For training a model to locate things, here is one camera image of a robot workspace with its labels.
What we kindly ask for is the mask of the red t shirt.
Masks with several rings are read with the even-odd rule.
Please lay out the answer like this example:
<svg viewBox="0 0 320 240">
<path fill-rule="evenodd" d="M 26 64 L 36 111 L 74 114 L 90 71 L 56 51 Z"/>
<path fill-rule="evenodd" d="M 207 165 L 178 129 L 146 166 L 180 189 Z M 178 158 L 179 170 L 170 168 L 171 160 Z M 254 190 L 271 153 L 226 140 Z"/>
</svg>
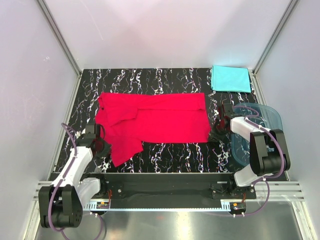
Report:
<svg viewBox="0 0 320 240">
<path fill-rule="evenodd" d="M 204 93 L 127 94 L 103 92 L 95 122 L 104 128 L 118 167 L 153 144 L 206 143 L 211 126 Z"/>
</svg>

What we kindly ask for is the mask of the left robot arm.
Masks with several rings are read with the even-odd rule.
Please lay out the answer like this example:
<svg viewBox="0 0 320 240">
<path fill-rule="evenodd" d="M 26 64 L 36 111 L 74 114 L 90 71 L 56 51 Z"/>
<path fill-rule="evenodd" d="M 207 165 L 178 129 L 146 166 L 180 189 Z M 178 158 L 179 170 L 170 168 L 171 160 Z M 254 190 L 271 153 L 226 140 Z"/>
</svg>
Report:
<svg viewBox="0 0 320 240">
<path fill-rule="evenodd" d="M 78 227 L 85 205 L 93 197 L 103 198 L 108 193 L 100 172 L 87 177 L 83 174 L 91 161 L 107 157 L 111 150 L 101 124 L 89 123 L 82 133 L 65 123 L 61 126 L 72 142 L 69 159 L 57 178 L 38 192 L 40 224 L 56 232 Z"/>
</svg>

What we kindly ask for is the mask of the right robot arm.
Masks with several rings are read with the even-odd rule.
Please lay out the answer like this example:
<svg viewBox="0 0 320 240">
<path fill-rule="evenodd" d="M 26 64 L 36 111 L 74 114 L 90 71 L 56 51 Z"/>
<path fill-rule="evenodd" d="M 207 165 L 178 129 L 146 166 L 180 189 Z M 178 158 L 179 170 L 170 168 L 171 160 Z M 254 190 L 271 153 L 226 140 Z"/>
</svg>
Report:
<svg viewBox="0 0 320 240">
<path fill-rule="evenodd" d="M 256 183 L 276 179 L 290 169 L 284 132 L 253 121 L 259 117 L 259 111 L 247 105 L 222 104 L 218 107 L 218 118 L 209 132 L 208 142 L 220 142 L 229 133 L 241 136 L 249 143 L 249 164 L 232 173 L 220 188 L 212 187 L 214 194 L 244 198 Z"/>
</svg>

